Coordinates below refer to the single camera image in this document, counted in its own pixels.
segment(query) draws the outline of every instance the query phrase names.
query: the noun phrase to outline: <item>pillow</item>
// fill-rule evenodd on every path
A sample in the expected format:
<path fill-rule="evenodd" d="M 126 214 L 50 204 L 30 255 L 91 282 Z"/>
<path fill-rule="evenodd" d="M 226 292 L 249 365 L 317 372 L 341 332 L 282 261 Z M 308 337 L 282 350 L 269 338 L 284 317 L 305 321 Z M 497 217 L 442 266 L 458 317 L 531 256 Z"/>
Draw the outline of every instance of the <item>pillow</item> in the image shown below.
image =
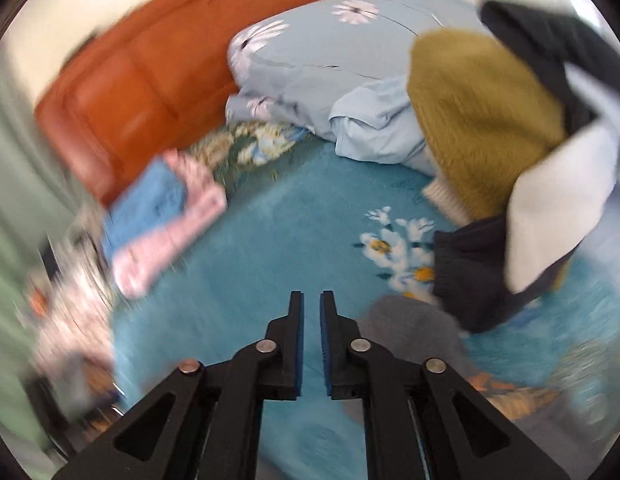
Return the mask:
<path fill-rule="evenodd" d="M 265 19 L 230 43 L 241 91 L 226 118 L 290 122 L 334 142 L 332 105 L 366 82 L 407 74 L 413 41 L 440 27 L 486 30 L 463 0 L 320 0 Z"/>

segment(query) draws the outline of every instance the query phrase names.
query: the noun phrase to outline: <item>leather headboard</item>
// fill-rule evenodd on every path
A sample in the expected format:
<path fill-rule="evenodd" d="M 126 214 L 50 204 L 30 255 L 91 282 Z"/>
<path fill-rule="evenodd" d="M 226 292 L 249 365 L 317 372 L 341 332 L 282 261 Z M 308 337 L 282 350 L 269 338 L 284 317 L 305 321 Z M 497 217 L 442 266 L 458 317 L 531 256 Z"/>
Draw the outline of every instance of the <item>leather headboard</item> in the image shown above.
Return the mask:
<path fill-rule="evenodd" d="M 108 205 L 156 153 L 223 123 L 237 32 L 313 1 L 152 0 L 68 62 L 37 105 L 39 126 Z"/>

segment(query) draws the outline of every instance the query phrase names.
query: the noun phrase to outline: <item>pink patterned cloth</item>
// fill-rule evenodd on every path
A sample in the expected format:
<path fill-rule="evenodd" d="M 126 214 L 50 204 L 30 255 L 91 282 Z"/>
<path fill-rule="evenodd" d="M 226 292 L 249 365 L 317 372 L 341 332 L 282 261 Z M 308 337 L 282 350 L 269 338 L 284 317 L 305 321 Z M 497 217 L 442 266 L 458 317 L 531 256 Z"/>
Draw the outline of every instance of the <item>pink patterned cloth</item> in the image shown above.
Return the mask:
<path fill-rule="evenodd" d="M 186 206 L 167 225 L 136 238 L 115 253 L 114 279 L 121 293 L 130 299 L 146 295 L 159 275 L 227 208 L 225 190 L 204 164 L 177 150 L 165 152 L 163 158 L 186 185 Z"/>

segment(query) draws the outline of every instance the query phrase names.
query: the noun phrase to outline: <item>light blue shirt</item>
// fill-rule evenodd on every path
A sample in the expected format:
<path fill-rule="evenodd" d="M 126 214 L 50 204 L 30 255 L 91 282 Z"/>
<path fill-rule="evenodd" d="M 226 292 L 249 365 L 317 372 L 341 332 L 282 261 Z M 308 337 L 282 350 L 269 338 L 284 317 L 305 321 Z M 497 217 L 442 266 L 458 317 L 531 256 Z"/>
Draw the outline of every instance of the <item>light blue shirt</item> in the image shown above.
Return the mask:
<path fill-rule="evenodd" d="M 334 103 L 329 118 L 337 155 L 435 174 L 406 84 L 404 75 L 373 81 Z"/>

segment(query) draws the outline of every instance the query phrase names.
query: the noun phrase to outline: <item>white cloth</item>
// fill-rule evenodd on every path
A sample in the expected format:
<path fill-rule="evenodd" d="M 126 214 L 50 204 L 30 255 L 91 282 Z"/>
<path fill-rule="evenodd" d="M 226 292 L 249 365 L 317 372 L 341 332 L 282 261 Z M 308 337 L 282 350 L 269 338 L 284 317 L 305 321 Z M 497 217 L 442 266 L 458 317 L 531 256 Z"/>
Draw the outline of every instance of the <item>white cloth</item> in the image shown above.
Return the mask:
<path fill-rule="evenodd" d="M 566 64 L 570 87 L 598 113 L 591 124 L 522 173 L 507 206 L 505 282 L 516 294 L 577 247 L 620 181 L 620 96 Z"/>

